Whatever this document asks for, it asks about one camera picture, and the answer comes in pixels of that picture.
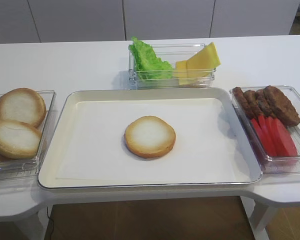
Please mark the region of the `bun slice back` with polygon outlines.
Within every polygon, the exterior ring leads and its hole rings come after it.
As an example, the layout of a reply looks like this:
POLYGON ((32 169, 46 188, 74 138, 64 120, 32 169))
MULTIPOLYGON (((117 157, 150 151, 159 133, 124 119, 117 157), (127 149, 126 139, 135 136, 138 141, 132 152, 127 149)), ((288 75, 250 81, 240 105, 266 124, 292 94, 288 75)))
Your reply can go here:
POLYGON ((44 99, 30 88, 17 88, 0 97, 0 120, 14 120, 39 127, 46 117, 44 99))

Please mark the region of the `yellow cheese slice top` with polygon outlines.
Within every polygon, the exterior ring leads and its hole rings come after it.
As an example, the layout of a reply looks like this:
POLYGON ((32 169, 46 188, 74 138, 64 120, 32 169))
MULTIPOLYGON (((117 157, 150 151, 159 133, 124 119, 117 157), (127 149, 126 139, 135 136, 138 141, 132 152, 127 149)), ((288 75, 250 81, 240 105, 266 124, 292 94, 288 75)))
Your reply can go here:
POLYGON ((213 42, 206 45, 202 50, 186 61, 188 70, 211 70, 221 64, 216 46, 213 42))

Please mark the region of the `yellow cheese slice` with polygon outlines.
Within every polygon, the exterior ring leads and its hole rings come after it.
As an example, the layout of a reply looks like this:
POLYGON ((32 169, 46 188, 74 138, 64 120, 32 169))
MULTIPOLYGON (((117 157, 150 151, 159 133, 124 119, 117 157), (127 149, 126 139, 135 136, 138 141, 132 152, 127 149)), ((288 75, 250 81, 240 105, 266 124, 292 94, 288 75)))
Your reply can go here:
POLYGON ((195 84, 196 82, 208 77, 210 75, 209 69, 190 69, 187 61, 177 61, 175 63, 174 76, 178 78, 179 85, 195 84))
POLYGON ((216 46, 213 42, 206 45, 202 50, 186 61, 188 70, 211 70, 221 64, 216 46))

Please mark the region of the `white table leg right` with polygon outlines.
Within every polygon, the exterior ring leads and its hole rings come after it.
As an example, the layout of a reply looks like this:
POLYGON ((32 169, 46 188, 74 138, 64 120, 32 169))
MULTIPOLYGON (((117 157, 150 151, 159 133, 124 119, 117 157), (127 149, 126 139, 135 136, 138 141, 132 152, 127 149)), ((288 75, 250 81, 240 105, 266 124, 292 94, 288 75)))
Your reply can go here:
POLYGON ((261 202, 248 199, 242 200, 244 210, 248 217, 253 236, 255 240, 269 240, 266 230, 267 225, 278 212, 278 208, 265 205, 261 202))

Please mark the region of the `brown meat patty back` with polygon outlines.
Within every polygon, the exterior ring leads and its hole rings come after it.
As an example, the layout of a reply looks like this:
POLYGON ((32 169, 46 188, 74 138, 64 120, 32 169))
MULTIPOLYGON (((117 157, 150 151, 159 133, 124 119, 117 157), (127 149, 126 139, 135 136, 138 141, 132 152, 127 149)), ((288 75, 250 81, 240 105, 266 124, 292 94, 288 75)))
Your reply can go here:
POLYGON ((255 118, 255 114, 253 113, 247 99, 244 96, 244 92, 240 87, 234 87, 232 89, 232 94, 234 95, 237 103, 243 109, 245 115, 251 120, 255 118))

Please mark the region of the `clear middle plastic container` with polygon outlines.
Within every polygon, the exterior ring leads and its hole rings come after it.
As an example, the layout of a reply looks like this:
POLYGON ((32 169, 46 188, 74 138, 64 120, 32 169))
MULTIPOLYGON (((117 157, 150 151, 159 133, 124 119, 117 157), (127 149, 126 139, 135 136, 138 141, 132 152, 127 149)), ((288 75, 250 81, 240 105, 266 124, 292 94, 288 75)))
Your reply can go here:
POLYGON ((196 83, 179 85, 178 78, 174 71, 176 62, 186 61, 196 53, 201 51, 206 45, 204 43, 179 43, 179 44, 153 44, 153 50, 157 57, 162 61, 169 62, 172 67, 172 78, 169 79, 139 79, 138 72, 135 70, 135 58, 132 52, 129 53, 129 82, 133 89, 157 89, 157 88, 208 88, 215 79, 215 69, 209 69, 210 75, 202 78, 196 83))

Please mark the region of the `white serving tray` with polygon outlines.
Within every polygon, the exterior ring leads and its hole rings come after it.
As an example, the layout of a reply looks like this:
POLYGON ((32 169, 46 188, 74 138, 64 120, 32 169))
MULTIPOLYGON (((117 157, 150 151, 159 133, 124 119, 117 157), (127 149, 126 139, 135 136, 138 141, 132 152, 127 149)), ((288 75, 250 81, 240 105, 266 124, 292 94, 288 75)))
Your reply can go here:
POLYGON ((261 167, 221 88, 87 90, 70 94, 41 165, 46 189, 247 185, 261 167), (144 159, 125 144, 127 126, 155 116, 174 129, 166 155, 144 159))

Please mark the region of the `bun slice front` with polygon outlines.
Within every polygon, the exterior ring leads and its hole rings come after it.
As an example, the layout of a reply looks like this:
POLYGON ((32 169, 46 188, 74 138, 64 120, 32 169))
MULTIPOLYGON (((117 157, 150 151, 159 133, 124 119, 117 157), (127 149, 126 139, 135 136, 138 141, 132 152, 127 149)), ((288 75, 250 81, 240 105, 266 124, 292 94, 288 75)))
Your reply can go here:
POLYGON ((41 132, 28 123, 0 120, 0 154, 10 159, 33 158, 41 136, 41 132))

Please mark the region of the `clear plastic container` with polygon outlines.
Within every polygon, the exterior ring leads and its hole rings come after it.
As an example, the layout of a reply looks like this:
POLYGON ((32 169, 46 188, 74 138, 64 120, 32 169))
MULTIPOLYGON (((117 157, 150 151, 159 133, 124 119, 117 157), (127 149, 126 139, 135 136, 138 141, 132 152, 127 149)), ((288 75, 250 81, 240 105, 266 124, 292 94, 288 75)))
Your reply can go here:
POLYGON ((42 135, 37 153, 30 159, 0 157, 0 180, 35 176, 39 172, 53 136, 58 111, 55 109, 55 91, 42 90, 37 93, 43 98, 46 106, 45 119, 38 127, 42 135))
MULTIPOLYGON (((254 86, 254 87, 241 87, 243 93, 248 90, 257 91, 264 89, 266 86, 254 86)), ((285 96, 291 101, 300 117, 300 94, 291 86, 274 86, 280 89, 285 96)), ((265 174, 278 174, 278 173, 300 173, 300 123, 297 126, 291 126, 285 128, 290 133, 290 136, 297 149, 297 156, 269 156, 265 152, 257 133, 252 126, 251 119, 249 119, 241 106, 237 103, 236 98, 232 93, 232 89, 229 91, 233 108, 237 114, 240 123, 247 135, 250 146, 253 149, 254 155, 259 162, 259 165, 265 174)))
POLYGON ((153 50, 157 57, 162 61, 169 62, 172 67, 172 78, 169 79, 139 79, 138 72, 135 70, 135 58, 132 52, 129 53, 129 82, 133 89, 157 89, 157 88, 208 88, 215 79, 215 69, 209 69, 210 75, 202 78, 196 83, 179 85, 178 78, 174 71, 176 62, 186 61, 196 53, 201 51, 206 45, 204 43, 179 43, 179 44, 153 44, 153 50))

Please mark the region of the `clear left plastic container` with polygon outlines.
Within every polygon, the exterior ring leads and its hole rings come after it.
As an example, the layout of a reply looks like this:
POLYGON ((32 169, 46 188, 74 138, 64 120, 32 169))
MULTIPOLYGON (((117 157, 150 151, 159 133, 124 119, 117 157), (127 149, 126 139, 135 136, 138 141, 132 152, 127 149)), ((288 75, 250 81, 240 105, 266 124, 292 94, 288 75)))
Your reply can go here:
POLYGON ((37 93, 43 98, 46 106, 45 119, 38 127, 42 135, 37 153, 30 159, 0 157, 0 180, 35 176, 39 172, 53 136, 58 111, 55 109, 55 91, 42 90, 37 93))

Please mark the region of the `red tomato slice front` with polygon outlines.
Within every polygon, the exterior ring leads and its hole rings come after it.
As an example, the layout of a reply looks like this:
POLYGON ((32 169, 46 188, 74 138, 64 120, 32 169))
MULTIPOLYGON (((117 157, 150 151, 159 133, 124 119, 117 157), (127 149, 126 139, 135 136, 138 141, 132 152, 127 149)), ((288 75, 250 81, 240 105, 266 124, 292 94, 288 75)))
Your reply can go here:
POLYGON ((280 157, 295 157, 298 155, 295 143, 282 122, 275 118, 271 124, 277 154, 280 157))

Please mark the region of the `green lettuce leaf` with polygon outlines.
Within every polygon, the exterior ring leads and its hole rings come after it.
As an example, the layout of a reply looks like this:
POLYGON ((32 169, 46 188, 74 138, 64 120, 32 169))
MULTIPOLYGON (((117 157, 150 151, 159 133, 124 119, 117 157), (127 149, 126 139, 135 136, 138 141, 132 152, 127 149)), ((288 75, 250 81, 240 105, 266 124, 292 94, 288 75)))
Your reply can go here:
POLYGON ((131 38, 132 44, 129 45, 134 62, 135 70, 141 80, 171 79, 174 68, 168 61, 162 61, 157 57, 150 44, 138 40, 137 37, 131 38))

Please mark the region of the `clear right plastic container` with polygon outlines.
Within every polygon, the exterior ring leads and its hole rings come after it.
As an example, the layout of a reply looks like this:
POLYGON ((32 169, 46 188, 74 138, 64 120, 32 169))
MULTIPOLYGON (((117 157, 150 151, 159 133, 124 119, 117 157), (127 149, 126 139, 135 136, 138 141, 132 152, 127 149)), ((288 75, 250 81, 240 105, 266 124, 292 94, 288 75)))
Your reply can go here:
MULTIPOLYGON (((257 91, 264 89, 266 86, 254 86, 254 87, 241 87, 243 93, 248 90, 257 91)), ((280 89, 285 96, 291 101, 300 117, 300 94, 291 86, 274 86, 280 89)), ((259 165, 265 174, 278 174, 278 173, 300 173, 300 123, 297 126, 291 126, 285 128, 290 133, 290 136, 297 149, 297 156, 269 156, 265 152, 257 133, 252 126, 251 119, 249 119, 241 106, 237 103, 236 98, 232 93, 232 89, 229 91, 233 108, 237 114, 240 123, 247 135, 250 146, 253 149, 254 155, 259 162, 259 165)))

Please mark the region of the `yellow cheese slice lower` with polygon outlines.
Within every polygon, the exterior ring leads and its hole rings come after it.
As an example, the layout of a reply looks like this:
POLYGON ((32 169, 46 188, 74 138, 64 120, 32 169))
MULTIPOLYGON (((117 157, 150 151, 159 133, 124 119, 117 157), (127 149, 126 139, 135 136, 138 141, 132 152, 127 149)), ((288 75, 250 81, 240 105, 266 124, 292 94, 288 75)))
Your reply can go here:
POLYGON ((210 75, 209 69, 190 69, 187 61, 177 61, 175 63, 174 76, 178 78, 179 85, 195 84, 196 82, 208 77, 210 75))

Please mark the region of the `bun slice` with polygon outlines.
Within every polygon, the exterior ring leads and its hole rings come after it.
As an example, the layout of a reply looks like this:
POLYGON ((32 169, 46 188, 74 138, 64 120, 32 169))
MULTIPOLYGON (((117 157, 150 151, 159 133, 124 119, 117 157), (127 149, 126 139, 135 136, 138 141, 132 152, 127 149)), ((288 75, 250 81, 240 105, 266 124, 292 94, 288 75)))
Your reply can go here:
POLYGON ((41 132, 28 123, 0 120, 0 154, 10 159, 33 158, 41 136, 41 132))
POLYGON ((44 99, 30 88, 17 88, 0 97, 0 120, 14 120, 39 127, 46 117, 44 99))
POLYGON ((159 158, 169 153, 176 142, 175 130, 156 116, 143 116, 127 126, 125 145, 141 158, 159 158))

